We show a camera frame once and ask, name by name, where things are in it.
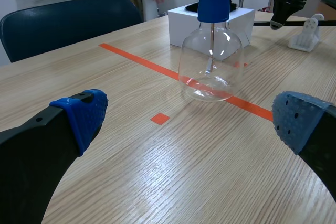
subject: wooden table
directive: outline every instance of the wooden table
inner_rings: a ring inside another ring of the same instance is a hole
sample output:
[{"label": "wooden table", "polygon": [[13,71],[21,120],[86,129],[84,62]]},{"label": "wooden table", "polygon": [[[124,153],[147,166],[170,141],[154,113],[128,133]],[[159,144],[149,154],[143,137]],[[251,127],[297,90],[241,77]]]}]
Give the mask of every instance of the wooden table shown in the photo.
[{"label": "wooden table", "polygon": [[[285,90],[336,102],[336,28],[322,28],[312,53],[287,47],[301,30],[254,28],[239,98],[267,110]],[[108,94],[100,134],[66,172],[43,223],[336,223],[331,195],[270,121],[193,101],[176,80],[101,43],[178,70],[167,17],[0,68],[0,130],[52,100],[91,88]],[[170,119],[155,124],[158,113]]]}]

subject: blue chair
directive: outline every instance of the blue chair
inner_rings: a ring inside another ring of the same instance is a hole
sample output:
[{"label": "blue chair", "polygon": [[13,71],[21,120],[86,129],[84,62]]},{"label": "blue chair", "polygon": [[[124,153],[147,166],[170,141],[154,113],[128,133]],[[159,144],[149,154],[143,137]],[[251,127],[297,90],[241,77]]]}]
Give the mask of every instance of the blue chair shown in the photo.
[{"label": "blue chair", "polygon": [[71,0],[6,15],[0,39],[15,62],[141,22],[130,0]]}]

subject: blue gripper pad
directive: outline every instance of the blue gripper pad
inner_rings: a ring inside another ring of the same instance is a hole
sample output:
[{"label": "blue gripper pad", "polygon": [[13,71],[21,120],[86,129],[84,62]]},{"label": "blue gripper pad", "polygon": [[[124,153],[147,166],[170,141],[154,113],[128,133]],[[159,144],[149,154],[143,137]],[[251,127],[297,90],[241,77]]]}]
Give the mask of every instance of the blue gripper pad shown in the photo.
[{"label": "blue gripper pad", "polygon": [[89,147],[93,135],[103,123],[108,106],[107,95],[103,91],[91,89],[83,92],[94,94],[91,103],[73,98],[61,98],[50,103],[50,106],[62,108],[67,112],[79,148],[79,156]]},{"label": "blue gripper pad", "polygon": [[286,91],[273,102],[273,124],[281,140],[297,155],[331,103],[298,92]]}]

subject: blue bottle cap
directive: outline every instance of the blue bottle cap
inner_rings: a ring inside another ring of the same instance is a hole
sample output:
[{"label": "blue bottle cap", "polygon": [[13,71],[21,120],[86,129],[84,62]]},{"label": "blue bottle cap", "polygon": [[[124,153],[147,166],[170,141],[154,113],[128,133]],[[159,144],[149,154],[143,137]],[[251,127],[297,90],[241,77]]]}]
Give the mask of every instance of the blue bottle cap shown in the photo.
[{"label": "blue bottle cap", "polygon": [[199,0],[198,21],[220,23],[229,20],[230,0]]}]

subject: metal rod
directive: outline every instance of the metal rod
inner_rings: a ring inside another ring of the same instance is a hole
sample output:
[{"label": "metal rod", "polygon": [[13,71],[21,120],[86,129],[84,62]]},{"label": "metal rod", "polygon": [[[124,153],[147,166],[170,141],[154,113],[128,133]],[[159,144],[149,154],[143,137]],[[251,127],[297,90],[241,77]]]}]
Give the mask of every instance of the metal rod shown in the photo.
[{"label": "metal rod", "polygon": [[214,62],[214,36],[215,36],[215,23],[211,23],[211,35],[210,35],[210,58],[206,66],[206,73],[212,73]]},{"label": "metal rod", "polygon": [[[284,26],[304,26],[305,21],[287,21]],[[270,21],[254,21],[254,26],[270,26]],[[318,26],[336,26],[336,20],[319,20]]]}]

